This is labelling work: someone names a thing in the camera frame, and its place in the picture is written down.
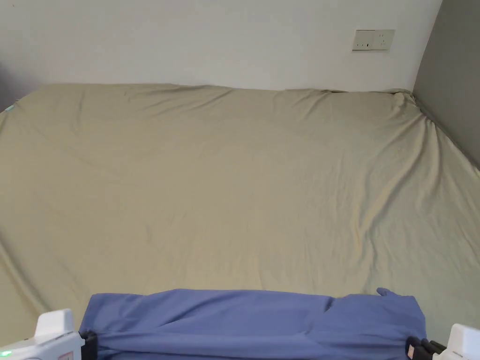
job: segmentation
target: sticker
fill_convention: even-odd
[[[413,351],[415,350],[415,348],[412,346],[412,345],[409,345],[408,346],[408,354],[407,356],[410,358],[410,359],[413,359]]]
[[[59,360],[73,360],[73,351],[67,352],[66,354],[59,356]]]

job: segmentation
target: power socket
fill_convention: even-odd
[[[353,40],[353,51],[388,51],[392,46],[395,30],[357,30]]]

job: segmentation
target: fitted sheet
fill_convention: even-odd
[[[2,343],[92,294],[414,295],[480,327],[479,172],[398,93],[49,85],[0,114]]]

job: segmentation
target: bed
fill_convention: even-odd
[[[0,114],[7,344],[99,292],[414,295],[480,327],[480,173],[406,92],[40,88]]]

